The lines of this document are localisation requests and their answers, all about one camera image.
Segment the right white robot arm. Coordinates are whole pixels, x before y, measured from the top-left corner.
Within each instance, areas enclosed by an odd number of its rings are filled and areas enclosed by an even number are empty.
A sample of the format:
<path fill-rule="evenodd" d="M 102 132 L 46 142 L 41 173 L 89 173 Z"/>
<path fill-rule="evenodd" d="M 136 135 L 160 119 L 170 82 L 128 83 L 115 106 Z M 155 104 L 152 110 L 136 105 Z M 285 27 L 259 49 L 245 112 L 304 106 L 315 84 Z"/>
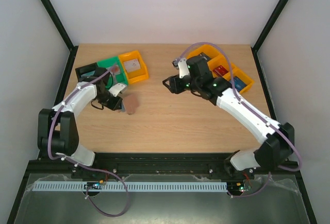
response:
<path fill-rule="evenodd" d="M 244 99 L 228 80 L 214 77 L 202 56 L 180 58 L 172 63 L 179 73 L 162 82 L 171 93 L 189 91 L 211 102 L 238 120 L 260 144 L 258 148 L 238 150 L 229 156 L 225 163 L 228 177 L 237 178 L 243 170 L 254 167 L 272 171 L 281 167 L 293 154 L 294 127 L 264 115 Z"/>

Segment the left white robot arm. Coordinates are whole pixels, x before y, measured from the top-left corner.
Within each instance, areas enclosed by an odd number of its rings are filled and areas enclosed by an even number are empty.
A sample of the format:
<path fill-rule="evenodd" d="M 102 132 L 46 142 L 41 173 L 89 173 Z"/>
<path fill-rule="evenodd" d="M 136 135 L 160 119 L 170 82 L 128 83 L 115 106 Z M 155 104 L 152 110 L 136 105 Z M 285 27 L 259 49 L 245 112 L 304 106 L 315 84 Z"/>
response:
<path fill-rule="evenodd" d="M 115 69 L 114 66 L 97 67 L 92 76 L 81 77 L 74 90 L 59 104 L 39 112 L 38 148 L 51 160 L 68 159 L 76 165 L 93 165 L 95 152 L 79 143 L 76 119 L 94 100 L 101 105 L 101 110 L 122 109 L 120 94 L 127 85 L 115 82 Z"/>

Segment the red patterned card stack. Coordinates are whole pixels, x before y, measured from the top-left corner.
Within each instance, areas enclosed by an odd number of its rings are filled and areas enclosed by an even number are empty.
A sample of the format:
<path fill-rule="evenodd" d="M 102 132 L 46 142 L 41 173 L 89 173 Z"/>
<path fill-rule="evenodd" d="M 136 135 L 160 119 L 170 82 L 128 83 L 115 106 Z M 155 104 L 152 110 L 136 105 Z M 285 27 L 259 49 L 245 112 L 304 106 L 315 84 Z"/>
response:
<path fill-rule="evenodd" d="M 116 63 L 114 65 L 110 66 L 108 69 L 109 69 L 111 75 L 113 75 L 113 76 L 121 74 L 121 68 Z"/>

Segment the teal card stack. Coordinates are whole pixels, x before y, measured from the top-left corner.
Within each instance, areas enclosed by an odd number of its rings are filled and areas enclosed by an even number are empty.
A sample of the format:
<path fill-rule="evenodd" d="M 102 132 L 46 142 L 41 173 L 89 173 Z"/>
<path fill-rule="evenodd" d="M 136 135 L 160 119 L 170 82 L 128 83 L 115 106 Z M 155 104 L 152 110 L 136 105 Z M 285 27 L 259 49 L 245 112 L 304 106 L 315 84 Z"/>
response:
<path fill-rule="evenodd" d="M 90 76 L 93 76 L 94 73 L 95 73 L 95 71 L 90 71 L 90 72 L 87 72 L 87 73 L 82 74 L 81 76 L 82 77 L 90 77 Z"/>

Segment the dark grey card stack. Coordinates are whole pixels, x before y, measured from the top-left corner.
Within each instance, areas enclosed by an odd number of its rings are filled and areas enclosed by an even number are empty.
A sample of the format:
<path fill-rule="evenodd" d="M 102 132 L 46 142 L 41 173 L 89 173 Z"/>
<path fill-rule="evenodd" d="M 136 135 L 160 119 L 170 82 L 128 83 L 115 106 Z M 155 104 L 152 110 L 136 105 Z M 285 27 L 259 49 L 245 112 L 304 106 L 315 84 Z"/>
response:
<path fill-rule="evenodd" d="M 202 57 L 203 59 L 205 59 L 207 62 L 211 60 L 211 58 L 207 54 L 205 54 L 204 52 L 201 52 L 199 54 L 199 56 Z"/>

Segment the beige card stack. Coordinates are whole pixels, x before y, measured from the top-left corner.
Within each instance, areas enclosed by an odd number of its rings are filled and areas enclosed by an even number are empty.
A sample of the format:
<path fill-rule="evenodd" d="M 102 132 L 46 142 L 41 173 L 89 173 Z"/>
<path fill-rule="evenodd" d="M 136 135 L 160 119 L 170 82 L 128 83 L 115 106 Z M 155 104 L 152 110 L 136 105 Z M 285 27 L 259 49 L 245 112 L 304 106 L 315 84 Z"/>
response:
<path fill-rule="evenodd" d="M 137 58 L 136 59 L 130 59 L 130 60 L 124 61 L 123 64 L 124 64 L 125 70 L 128 73 L 131 73 L 131 72 L 134 72 L 134 71 L 138 71 L 138 70 L 141 69 L 140 62 L 139 62 L 139 60 Z"/>

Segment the yellow bin with red cards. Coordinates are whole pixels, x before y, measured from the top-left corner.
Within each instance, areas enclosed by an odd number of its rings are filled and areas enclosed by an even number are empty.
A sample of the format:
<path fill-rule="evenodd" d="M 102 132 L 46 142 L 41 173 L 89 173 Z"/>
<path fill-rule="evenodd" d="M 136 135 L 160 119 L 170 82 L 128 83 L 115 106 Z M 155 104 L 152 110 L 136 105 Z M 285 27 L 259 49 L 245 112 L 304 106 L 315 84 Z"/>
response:
<path fill-rule="evenodd" d="M 229 64 L 223 55 L 218 55 L 208 60 L 207 64 L 214 77 L 223 77 L 230 81 Z"/>

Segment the yellow bin with dark cards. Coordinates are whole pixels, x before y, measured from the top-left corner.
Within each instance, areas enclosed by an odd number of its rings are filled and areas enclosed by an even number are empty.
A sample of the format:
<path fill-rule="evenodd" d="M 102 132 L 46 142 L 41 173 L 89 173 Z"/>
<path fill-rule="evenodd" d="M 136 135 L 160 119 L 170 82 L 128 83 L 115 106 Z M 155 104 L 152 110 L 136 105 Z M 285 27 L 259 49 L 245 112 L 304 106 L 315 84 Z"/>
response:
<path fill-rule="evenodd" d="M 209 60 L 206 60 L 209 67 L 221 56 L 220 52 L 216 48 L 206 44 L 206 45 L 201 45 L 196 49 L 194 49 L 193 51 L 191 51 L 190 53 L 188 53 L 186 58 L 189 59 L 191 57 L 198 56 L 200 54 L 203 54 L 204 56 L 206 55 L 209 58 Z"/>

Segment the blue card stack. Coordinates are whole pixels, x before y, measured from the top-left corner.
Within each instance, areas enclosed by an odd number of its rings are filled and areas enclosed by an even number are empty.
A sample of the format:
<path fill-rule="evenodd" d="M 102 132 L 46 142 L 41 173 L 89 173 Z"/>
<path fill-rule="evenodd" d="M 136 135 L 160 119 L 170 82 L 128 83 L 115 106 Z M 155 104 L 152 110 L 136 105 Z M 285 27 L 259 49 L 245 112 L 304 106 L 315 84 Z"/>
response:
<path fill-rule="evenodd" d="M 234 77 L 234 85 L 238 92 L 242 91 L 246 87 L 246 84 L 237 76 Z"/>

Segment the yellow bin with blue cards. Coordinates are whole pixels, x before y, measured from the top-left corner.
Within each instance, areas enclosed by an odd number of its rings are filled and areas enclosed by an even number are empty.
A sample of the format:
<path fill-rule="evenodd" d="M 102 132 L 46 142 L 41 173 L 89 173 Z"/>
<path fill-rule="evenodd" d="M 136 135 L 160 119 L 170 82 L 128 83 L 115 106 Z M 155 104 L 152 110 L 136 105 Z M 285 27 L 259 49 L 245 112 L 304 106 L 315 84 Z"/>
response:
<path fill-rule="evenodd" d="M 247 92 L 255 81 L 239 68 L 233 69 L 233 79 L 235 89 L 240 93 Z"/>

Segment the green bin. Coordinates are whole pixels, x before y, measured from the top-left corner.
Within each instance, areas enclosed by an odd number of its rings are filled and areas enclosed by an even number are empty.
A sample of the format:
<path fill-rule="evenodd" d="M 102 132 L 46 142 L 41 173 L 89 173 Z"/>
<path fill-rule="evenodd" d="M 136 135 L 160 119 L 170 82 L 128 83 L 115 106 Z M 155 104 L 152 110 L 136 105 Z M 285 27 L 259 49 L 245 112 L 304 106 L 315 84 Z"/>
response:
<path fill-rule="evenodd" d="M 118 56 L 98 61 L 96 64 L 98 67 L 104 67 L 107 70 L 110 69 L 111 76 L 109 77 L 106 86 L 107 89 L 111 88 L 117 83 L 123 83 L 125 85 L 128 85 L 128 80 L 125 71 Z"/>

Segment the left yellow bin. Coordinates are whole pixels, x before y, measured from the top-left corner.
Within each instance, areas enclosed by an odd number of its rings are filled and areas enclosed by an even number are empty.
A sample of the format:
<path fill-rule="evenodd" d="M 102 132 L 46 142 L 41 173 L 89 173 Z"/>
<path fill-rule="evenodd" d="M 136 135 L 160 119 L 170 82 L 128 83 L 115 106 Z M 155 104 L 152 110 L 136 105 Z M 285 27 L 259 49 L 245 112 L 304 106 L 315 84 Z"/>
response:
<path fill-rule="evenodd" d="M 119 54 L 119 60 L 128 84 L 135 84 L 149 79 L 148 69 L 138 50 Z"/>

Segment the black bin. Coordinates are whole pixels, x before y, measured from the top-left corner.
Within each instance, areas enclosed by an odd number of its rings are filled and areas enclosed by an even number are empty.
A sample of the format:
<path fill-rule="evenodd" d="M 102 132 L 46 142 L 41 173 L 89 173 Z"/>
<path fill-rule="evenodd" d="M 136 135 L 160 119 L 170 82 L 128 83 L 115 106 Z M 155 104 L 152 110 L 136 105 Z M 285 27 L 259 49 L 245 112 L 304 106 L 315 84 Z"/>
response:
<path fill-rule="evenodd" d="M 75 69 L 77 80 L 82 78 L 82 76 L 81 76 L 82 74 L 90 72 L 90 71 L 95 71 L 97 67 L 98 67 L 97 63 L 91 63 L 91 64 L 88 64 L 85 66 L 77 67 Z"/>

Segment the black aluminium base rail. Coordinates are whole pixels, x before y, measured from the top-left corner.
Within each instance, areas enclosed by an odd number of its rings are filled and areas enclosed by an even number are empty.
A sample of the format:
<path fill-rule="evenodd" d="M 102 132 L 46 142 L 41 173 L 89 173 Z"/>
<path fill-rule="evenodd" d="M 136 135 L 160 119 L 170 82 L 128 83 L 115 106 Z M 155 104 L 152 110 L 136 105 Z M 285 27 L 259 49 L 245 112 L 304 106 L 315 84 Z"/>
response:
<path fill-rule="evenodd" d="M 225 170 L 229 153 L 97 153 L 93 168 L 107 170 L 119 177 L 129 175 L 195 175 L 209 179 L 245 179 L 256 167 L 230 177 Z M 68 174 L 72 178 L 114 179 L 105 173 L 75 167 L 72 163 L 41 156 L 28 162 L 28 174 Z"/>

